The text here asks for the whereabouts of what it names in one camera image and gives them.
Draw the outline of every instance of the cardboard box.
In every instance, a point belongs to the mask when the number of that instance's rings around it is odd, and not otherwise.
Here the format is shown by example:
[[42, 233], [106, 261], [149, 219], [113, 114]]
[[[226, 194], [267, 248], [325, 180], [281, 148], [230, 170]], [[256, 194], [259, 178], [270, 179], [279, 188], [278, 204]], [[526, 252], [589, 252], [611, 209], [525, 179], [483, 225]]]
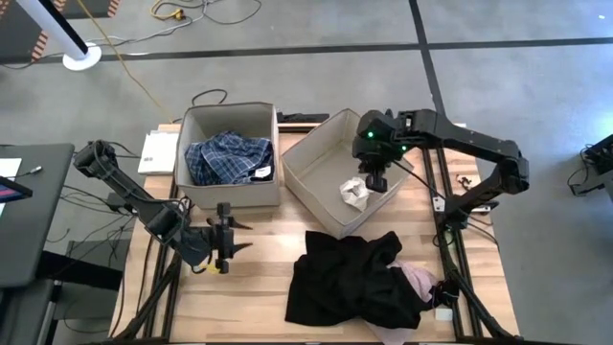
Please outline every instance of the cardboard box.
[[[352, 157], [352, 142], [360, 115], [345, 109], [312, 130], [282, 156], [285, 186], [319, 219], [330, 234], [342, 238], [353, 233], [400, 188], [408, 173], [392, 165], [387, 169], [388, 192], [372, 192], [360, 212], [345, 203], [340, 186], [358, 173], [359, 160]], [[409, 169], [406, 160], [400, 162]]]
[[[224, 131], [234, 130], [250, 138], [268, 138], [274, 150], [275, 172], [272, 181], [242, 185], [196, 186], [185, 161], [191, 143], [206, 141]], [[279, 206], [279, 131], [272, 104], [235, 103], [194, 106], [183, 117], [177, 143], [174, 178], [177, 187], [201, 209], [215, 209], [218, 202], [232, 207]]]

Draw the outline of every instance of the wooden table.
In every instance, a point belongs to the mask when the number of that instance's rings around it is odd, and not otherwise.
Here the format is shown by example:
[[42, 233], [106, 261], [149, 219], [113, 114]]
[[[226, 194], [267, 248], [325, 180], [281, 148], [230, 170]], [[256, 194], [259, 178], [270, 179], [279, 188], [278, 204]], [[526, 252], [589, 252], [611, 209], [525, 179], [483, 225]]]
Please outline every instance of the wooden table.
[[[161, 125], [161, 129], [178, 128], [178, 126]], [[281, 134], [281, 150], [289, 149], [302, 137], [304, 134]], [[445, 154], [456, 194], [464, 192], [460, 184], [455, 181], [456, 174], [468, 176], [473, 180], [473, 185], [478, 183], [479, 174], [474, 157], [452, 150], [448, 150]], [[414, 149], [406, 156], [415, 166], [414, 172], [424, 177], [421, 151]], [[441, 175], [434, 152], [432, 158], [437, 185], [441, 189]], [[150, 176], [146, 179], [145, 189], [154, 197], [167, 198], [170, 184], [170, 176]], [[361, 320], [351, 320], [334, 327], [306, 327], [284, 321], [293, 264], [306, 252], [305, 230], [323, 229], [287, 188], [282, 187], [281, 193], [282, 205], [274, 214], [238, 218], [239, 221], [252, 226], [254, 230], [237, 230], [235, 242], [252, 242], [254, 245], [243, 249], [234, 260], [230, 261], [229, 274], [194, 275], [188, 268], [183, 267], [171, 341], [377, 341]], [[205, 215], [201, 211], [193, 215], [194, 225], [204, 223], [204, 220]], [[498, 322], [510, 333], [518, 334], [497, 248], [490, 240], [470, 229], [468, 227], [464, 231], [464, 240], [474, 289]], [[354, 235], [373, 240], [391, 230], [398, 234], [402, 242], [403, 249], [398, 256], [400, 260], [425, 267], [437, 277], [443, 277], [439, 249], [432, 244], [436, 230], [429, 194], [415, 178], [409, 177], [398, 194]], [[137, 222], [125, 264], [125, 303], [118, 332], [127, 325], [137, 309], [148, 241], [149, 234], [143, 224]], [[149, 294], [157, 250], [156, 242], [148, 256], [143, 302]], [[463, 298], [460, 305], [464, 328], [465, 333], [470, 334], [469, 318]], [[117, 322], [120, 302], [121, 294], [112, 325]], [[166, 293], [158, 305], [154, 335], [159, 335], [161, 332], [165, 306]], [[431, 310], [422, 314], [415, 337], [407, 340], [453, 339], [451, 322], [437, 321], [434, 311]]]

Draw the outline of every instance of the blue plaid shirt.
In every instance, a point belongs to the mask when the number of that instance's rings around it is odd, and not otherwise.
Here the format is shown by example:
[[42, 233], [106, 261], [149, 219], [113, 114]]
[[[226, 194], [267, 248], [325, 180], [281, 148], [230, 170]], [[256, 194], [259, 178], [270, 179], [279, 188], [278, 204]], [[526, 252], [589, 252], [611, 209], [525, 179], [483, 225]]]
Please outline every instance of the blue plaid shirt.
[[191, 144], [185, 160], [197, 186], [251, 183], [256, 169], [272, 168], [272, 144], [269, 139], [244, 138], [228, 130]]

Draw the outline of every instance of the white cloth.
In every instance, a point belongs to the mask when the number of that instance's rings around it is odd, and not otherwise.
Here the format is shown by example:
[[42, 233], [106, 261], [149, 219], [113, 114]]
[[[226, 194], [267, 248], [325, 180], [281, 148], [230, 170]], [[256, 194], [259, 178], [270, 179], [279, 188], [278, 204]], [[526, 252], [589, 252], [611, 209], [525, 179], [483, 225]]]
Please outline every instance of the white cloth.
[[366, 210], [371, 191], [366, 188], [366, 182], [363, 179], [354, 177], [343, 183], [340, 190], [343, 201], [360, 210], [360, 212]]

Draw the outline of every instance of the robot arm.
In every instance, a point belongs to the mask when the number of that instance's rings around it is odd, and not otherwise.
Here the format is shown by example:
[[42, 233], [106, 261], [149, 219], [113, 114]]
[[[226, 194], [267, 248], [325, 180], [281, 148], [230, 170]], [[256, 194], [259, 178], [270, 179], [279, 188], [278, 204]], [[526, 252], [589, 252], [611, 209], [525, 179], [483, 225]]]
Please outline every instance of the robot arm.
[[367, 173], [366, 186], [387, 191], [383, 177], [393, 161], [413, 148], [449, 148], [496, 163], [492, 174], [463, 195], [453, 195], [445, 203], [444, 214], [451, 226], [465, 227], [472, 209], [501, 195], [528, 190], [528, 161], [515, 142], [499, 140], [474, 130], [453, 125], [433, 110], [367, 112], [360, 120], [353, 140], [352, 155], [360, 160], [359, 170]]
[[201, 271], [197, 267], [211, 257], [213, 250], [218, 251], [216, 268], [220, 273], [227, 273], [229, 267], [226, 259], [232, 259], [236, 252], [250, 245], [234, 245], [232, 228], [249, 228], [230, 215], [230, 204], [217, 205], [218, 223], [207, 219], [210, 226], [191, 227], [190, 207], [181, 200], [153, 198], [119, 169], [115, 150], [105, 141], [91, 142], [79, 151], [75, 155], [74, 166], [85, 176], [106, 183], [137, 211], [145, 229], [160, 243], [177, 251], [196, 273]]

